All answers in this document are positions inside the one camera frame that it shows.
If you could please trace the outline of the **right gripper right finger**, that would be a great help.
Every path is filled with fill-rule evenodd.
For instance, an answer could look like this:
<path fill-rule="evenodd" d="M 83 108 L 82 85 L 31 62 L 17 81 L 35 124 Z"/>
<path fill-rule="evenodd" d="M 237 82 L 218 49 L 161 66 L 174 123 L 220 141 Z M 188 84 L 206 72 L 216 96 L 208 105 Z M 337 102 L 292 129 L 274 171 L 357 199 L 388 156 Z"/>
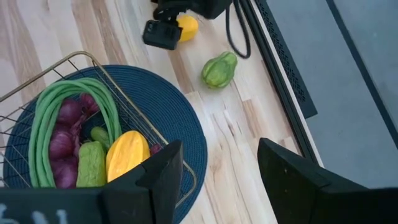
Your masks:
<path fill-rule="evenodd" d="M 398 188 L 368 189 L 267 138 L 257 160 L 278 224 L 398 224 Z"/>

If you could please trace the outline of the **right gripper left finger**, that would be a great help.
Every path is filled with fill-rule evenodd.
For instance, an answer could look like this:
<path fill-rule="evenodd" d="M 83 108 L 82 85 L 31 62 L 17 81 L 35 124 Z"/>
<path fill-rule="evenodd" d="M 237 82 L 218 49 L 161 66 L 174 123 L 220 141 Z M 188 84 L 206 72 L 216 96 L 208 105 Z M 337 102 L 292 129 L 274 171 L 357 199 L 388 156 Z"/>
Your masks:
<path fill-rule="evenodd" d="M 0 224 L 172 224 L 182 162 L 175 140 L 102 187 L 0 189 Z"/>

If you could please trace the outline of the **yellow lemon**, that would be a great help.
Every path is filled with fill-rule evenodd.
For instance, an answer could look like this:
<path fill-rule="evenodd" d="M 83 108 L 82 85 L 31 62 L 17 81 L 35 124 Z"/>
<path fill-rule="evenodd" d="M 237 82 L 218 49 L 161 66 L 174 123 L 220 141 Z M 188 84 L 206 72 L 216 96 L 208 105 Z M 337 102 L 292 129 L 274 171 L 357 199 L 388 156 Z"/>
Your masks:
<path fill-rule="evenodd" d="M 178 26 L 182 28 L 179 42 L 192 40 L 198 32 L 198 21 L 188 15 L 182 15 L 177 18 Z"/>

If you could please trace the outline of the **yellow mango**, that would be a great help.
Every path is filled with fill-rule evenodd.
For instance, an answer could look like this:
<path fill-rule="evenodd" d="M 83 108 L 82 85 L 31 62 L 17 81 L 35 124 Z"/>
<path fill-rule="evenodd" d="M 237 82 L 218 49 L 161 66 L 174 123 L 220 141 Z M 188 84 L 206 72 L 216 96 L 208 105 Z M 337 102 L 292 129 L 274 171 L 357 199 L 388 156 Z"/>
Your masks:
<path fill-rule="evenodd" d="M 122 134 L 106 156 L 106 177 L 111 182 L 150 158 L 149 144 L 138 131 Z"/>

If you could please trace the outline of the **light green lumpy vegetable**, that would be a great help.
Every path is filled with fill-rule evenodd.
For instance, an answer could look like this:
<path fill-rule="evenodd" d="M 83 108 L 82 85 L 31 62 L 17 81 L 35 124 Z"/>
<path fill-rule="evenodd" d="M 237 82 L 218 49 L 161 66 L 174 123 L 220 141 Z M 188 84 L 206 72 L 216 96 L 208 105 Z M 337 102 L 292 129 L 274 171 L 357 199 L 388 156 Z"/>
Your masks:
<path fill-rule="evenodd" d="M 78 176 L 76 186 L 101 187 L 106 180 L 106 154 L 98 141 L 86 142 L 79 150 Z"/>

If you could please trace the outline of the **green chayote squash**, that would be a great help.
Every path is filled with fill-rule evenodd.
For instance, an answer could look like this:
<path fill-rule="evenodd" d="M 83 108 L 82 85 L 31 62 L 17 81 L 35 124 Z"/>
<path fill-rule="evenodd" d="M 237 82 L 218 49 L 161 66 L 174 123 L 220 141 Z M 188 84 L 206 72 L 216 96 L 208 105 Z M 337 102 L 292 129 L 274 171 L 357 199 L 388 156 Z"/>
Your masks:
<path fill-rule="evenodd" d="M 232 52 L 223 52 L 210 59 L 201 71 L 201 79 L 209 88 L 224 88 L 234 78 L 237 56 Z"/>

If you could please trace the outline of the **purple onion bunch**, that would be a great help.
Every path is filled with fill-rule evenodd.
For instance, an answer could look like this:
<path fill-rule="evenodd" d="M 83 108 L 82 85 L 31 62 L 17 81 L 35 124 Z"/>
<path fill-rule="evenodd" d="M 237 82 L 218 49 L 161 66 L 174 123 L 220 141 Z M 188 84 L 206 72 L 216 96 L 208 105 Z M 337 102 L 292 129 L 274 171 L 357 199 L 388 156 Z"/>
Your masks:
<path fill-rule="evenodd" d="M 49 160 L 56 188 L 74 189 L 77 187 L 78 154 L 82 145 L 80 142 L 81 125 L 86 118 L 99 110 L 94 98 L 87 93 L 82 93 L 78 101 L 68 98 L 63 101 L 49 144 Z M 114 142 L 110 141 L 109 150 Z M 149 146 L 149 149 L 152 156 L 159 152 L 162 146 L 154 144 Z"/>

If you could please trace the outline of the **gold wire basket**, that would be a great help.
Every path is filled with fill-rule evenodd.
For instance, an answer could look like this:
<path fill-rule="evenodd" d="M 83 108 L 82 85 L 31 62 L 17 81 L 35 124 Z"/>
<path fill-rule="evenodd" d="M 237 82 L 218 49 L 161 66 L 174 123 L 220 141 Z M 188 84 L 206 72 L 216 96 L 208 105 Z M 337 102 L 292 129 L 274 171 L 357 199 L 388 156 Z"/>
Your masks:
<path fill-rule="evenodd" d="M 183 158 L 194 145 L 206 152 L 206 141 L 195 112 L 184 96 L 162 77 L 128 65 L 102 65 L 92 54 L 68 54 L 25 83 L 10 91 L 0 91 L 0 148 L 5 156 L 0 181 L 2 186 L 27 187 L 28 138 L 34 119 L 37 95 L 44 89 L 40 79 L 50 83 L 60 79 L 90 77 L 102 82 L 118 107 L 123 131 L 141 132 L 150 146 L 165 147 L 174 139 L 183 142 Z"/>

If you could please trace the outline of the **green bean bundle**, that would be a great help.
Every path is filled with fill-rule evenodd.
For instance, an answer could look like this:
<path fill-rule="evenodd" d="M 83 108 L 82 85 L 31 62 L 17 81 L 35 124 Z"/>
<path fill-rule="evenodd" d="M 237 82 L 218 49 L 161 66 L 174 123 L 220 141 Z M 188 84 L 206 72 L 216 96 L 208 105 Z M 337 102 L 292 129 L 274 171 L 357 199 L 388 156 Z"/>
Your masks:
<path fill-rule="evenodd" d="M 49 85 L 39 95 L 29 139 L 29 174 L 32 186 L 55 187 L 49 161 L 49 144 L 59 110 L 65 98 L 78 93 L 88 93 L 99 106 L 111 142 L 122 135 L 119 114 L 108 88 L 95 78 L 61 80 Z"/>

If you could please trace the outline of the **round blue woven placemat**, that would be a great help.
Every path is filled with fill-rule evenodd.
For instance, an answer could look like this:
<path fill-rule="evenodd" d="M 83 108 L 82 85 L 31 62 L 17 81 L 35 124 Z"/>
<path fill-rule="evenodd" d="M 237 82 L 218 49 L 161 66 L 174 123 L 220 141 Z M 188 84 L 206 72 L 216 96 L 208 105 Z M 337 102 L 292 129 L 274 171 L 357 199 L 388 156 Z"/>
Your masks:
<path fill-rule="evenodd" d="M 205 135 L 191 104 L 171 83 L 143 68 L 105 65 L 67 75 L 71 80 L 83 77 L 102 81 L 110 89 L 123 131 L 140 131 L 150 145 L 182 141 L 183 175 L 173 220 L 180 224 L 200 193 L 208 158 Z M 31 185 L 28 148 L 35 104 L 31 100 L 11 116 L 5 155 L 0 156 L 2 183 L 13 189 Z"/>

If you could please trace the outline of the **black perforated floor mat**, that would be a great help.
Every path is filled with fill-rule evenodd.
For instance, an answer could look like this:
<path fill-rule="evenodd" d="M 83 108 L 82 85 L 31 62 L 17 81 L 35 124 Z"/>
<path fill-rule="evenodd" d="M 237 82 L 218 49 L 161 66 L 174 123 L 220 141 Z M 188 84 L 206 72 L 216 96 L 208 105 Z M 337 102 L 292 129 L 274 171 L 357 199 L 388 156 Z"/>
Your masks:
<path fill-rule="evenodd" d="M 282 62 L 290 85 L 294 91 L 295 97 L 298 101 L 300 109 L 305 119 L 311 118 L 318 114 L 318 111 L 313 103 L 313 100 L 307 90 L 304 80 L 293 60 L 288 46 L 282 36 L 282 33 L 271 13 L 266 0 L 254 0 L 256 6 L 261 13 L 261 17 L 266 25 L 267 31 L 271 37 L 272 43 L 277 51 L 277 54 Z"/>

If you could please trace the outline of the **black metal table frame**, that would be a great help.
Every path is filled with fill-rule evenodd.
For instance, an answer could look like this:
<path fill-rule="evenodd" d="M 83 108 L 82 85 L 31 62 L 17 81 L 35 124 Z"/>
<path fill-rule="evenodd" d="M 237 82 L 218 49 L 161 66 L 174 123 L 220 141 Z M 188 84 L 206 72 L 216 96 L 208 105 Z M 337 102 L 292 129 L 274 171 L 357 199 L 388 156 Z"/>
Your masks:
<path fill-rule="evenodd" d="M 314 164 L 323 167 L 324 164 L 320 158 L 318 149 L 255 0 L 242 0 L 241 7 L 301 154 Z"/>

